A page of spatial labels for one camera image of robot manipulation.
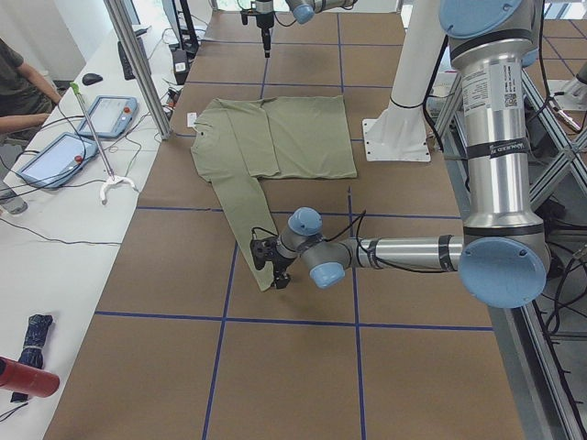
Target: blue joint cover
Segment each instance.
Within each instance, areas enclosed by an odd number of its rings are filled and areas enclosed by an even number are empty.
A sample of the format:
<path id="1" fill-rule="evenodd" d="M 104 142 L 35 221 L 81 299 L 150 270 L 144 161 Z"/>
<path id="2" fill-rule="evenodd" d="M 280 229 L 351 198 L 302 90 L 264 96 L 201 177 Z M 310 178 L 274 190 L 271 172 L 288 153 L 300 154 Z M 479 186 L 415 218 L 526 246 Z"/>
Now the blue joint cover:
<path id="1" fill-rule="evenodd" d="M 531 66 L 538 59 L 538 48 L 530 50 L 524 58 L 522 58 L 522 67 Z"/>
<path id="2" fill-rule="evenodd" d="M 335 261 L 322 263 L 310 270 L 310 278 L 320 289 L 326 289 L 345 278 L 345 270 Z"/>
<path id="3" fill-rule="evenodd" d="M 292 14 L 300 25 L 307 23 L 315 15 L 314 8 L 310 5 L 299 5 L 292 11 Z"/>
<path id="4" fill-rule="evenodd" d="M 312 208 L 298 208 L 287 225 L 296 234 L 310 237 L 322 230 L 322 217 Z"/>
<path id="5" fill-rule="evenodd" d="M 474 297 L 503 309 L 530 303 L 547 282 L 547 271 L 530 247 L 500 236 L 480 238 L 466 246 L 459 275 Z"/>
<path id="6" fill-rule="evenodd" d="M 502 25 L 522 0 L 441 0 L 440 26 L 454 39 L 474 39 Z"/>

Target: person's arm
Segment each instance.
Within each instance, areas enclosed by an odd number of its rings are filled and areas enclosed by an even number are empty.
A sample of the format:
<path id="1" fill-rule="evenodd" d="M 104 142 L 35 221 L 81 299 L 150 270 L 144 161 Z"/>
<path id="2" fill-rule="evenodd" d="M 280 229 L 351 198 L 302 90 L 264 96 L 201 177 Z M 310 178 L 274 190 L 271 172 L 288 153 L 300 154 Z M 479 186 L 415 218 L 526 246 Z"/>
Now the person's arm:
<path id="1" fill-rule="evenodd" d="M 40 126 L 47 120 L 48 117 L 49 113 L 39 113 L 37 115 L 2 116 L 0 117 L 0 135 Z"/>
<path id="2" fill-rule="evenodd" d="M 61 96 L 55 91 L 55 89 L 53 89 L 53 87 L 51 87 L 51 85 L 47 82 L 43 75 L 37 71 L 37 69 L 32 67 L 30 64 L 23 62 L 20 66 L 17 67 L 17 70 L 18 73 L 27 78 L 30 83 L 37 86 L 39 90 L 46 94 L 52 102 L 57 104 L 60 101 Z"/>

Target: dark t-shirt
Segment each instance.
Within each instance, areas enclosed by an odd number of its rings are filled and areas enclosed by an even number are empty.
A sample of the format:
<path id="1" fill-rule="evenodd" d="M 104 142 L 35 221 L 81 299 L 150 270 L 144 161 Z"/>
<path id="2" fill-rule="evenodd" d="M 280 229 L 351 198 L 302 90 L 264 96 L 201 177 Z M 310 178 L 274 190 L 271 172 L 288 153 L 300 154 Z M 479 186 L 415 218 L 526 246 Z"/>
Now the dark t-shirt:
<path id="1" fill-rule="evenodd" d="M 46 110 L 49 98 L 21 76 L 17 68 L 24 62 L 0 38 L 0 116 L 34 115 Z"/>

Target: folded cloth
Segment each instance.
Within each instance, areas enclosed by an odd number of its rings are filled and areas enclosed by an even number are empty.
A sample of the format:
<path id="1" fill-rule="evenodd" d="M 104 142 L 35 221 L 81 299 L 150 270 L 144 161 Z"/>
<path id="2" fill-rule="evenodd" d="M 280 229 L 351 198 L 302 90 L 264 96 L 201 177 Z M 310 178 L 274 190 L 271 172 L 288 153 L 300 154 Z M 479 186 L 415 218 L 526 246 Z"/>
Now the folded cloth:
<path id="1" fill-rule="evenodd" d="M 276 227 L 257 179 L 357 177 L 342 96 L 215 99 L 195 129 L 195 167 L 212 183 L 245 260 L 267 290 L 272 268 L 255 269 L 250 231 Z"/>

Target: table surface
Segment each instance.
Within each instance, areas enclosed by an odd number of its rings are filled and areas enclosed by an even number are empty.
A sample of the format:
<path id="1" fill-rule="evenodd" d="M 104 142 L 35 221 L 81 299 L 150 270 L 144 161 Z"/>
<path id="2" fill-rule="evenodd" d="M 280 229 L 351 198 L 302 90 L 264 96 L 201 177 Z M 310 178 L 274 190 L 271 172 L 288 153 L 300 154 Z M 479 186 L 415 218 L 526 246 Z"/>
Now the table surface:
<path id="1" fill-rule="evenodd" d="M 161 42 L 158 29 L 150 28 L 143 38 L 146 52 L 149 55 L 152 53 L 150 67 L 157 93 L 164 96 L 169 87 L 166 81 L 174 83 L 171 53 Z M 101 94 L 136 97 L 138 112 L 131 123 L 134 126 L 149 109 L 137 81 L 124 80 L 116 41 L 116 34 L 112 31 L 76 82 L 87 104 Z M 99 73 L 104 80 L 84 86 L 81 79 L 87 72 Z M 47 123 L 63 118 L 60 110 L 66 116 L 81 114 L 71 89 L 63 96 L 60 107 L 52 112 Z M 72 123 L 77 127 L 79 119 Z M 67 121 L 41 130 L 28 149 L 41 150 L 63 132 L 72 132 L 72 126 Z M 115 173 L 124 175 L 140 149 L 128 172 L 128 177 L 140 191 L 149 175 L 161 138 L 150 116 L 144 117 L 128 137 L 134 142 L 122 139 L 108 150 L 107 157 Z M 105 149 L 112 144 L 112 141 L 104 142 Z M 33 157 L 27 154 L 21 156 L 14 170 Z M 106 176 L 104 163 L 97 156 L 67 184 L 103 181 Z M 22 194 L 28 209 L 16 216 L 2 212 L 2 219 L 28 227 L 45 237 L 65 241 L 120 243 L 138 199 L 138 192 L 125 184 L 109 189 L 107 205 L 102 205 L 99 199 L 102 183 L 99 181 L 53 191 L 26 186 L 14 173 L 9 173 L 5 182 Z M 6 223 L 0 223 L 0 242 L 4 291 L 0 308 L 0 355 L 18 359 L 29 316 L 51 314 L 54 318 L 43 355 L 45 369 L 61 378 L 60 389 L 47 399 L 31 401 L 25 412 L 17 413 L 18 416 L 15 414 L 0 426 L 3 438 L 39 439 L 57 407 L 119 246 L 49 242 Z M 10 391 L 0 390 L 0 413 L 14 408 L 9 403 L 10 394 Z"/>

